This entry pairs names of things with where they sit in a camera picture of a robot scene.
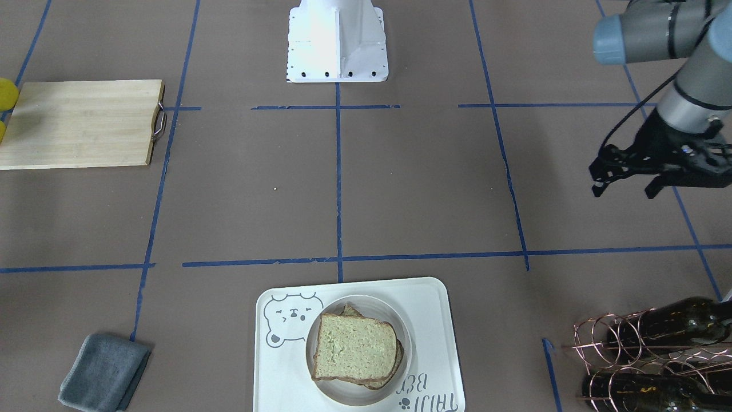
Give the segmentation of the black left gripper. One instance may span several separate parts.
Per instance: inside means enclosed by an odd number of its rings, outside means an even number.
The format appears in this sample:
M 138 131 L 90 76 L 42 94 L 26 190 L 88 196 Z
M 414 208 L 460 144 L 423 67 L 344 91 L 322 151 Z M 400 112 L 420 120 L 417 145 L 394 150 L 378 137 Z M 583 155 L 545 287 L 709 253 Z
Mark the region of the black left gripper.
M 726 188 L 731 183 L 730 144 L 722 128 L 722 121 L 712 117 L 703 133 L 682 132 L 653 110 L 629 148 L 606 144 L 589 165 L 594 197 L 601 197 L 611 183 L 633 175 L 655 177 L 644 188 L 648 199 L 667 186 Z

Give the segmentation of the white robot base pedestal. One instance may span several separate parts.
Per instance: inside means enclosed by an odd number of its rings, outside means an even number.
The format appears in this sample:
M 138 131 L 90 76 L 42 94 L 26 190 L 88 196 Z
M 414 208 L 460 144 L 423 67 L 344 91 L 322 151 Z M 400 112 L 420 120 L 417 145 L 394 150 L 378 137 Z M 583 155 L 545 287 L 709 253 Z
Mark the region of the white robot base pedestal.
M 286 81 L 384 82 L 384 13 L 371 1 L 301 1 L 288 16 Z

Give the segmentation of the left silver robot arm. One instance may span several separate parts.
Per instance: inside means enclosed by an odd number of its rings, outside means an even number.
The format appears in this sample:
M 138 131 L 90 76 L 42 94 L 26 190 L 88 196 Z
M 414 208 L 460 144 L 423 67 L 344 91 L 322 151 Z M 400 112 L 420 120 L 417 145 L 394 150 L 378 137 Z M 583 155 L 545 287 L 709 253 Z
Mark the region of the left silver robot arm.
M 604 141 L 589 166 L 593 195 L 633 175 L 652 175 L 653 199 L 667 186 L 730 185 L 730 144 L 721 135 L 731 107 L 729 1 L 630 1 L 602 18 L 593 53 L 602 65 L 684 58 L 666 94 L 627 149 Z

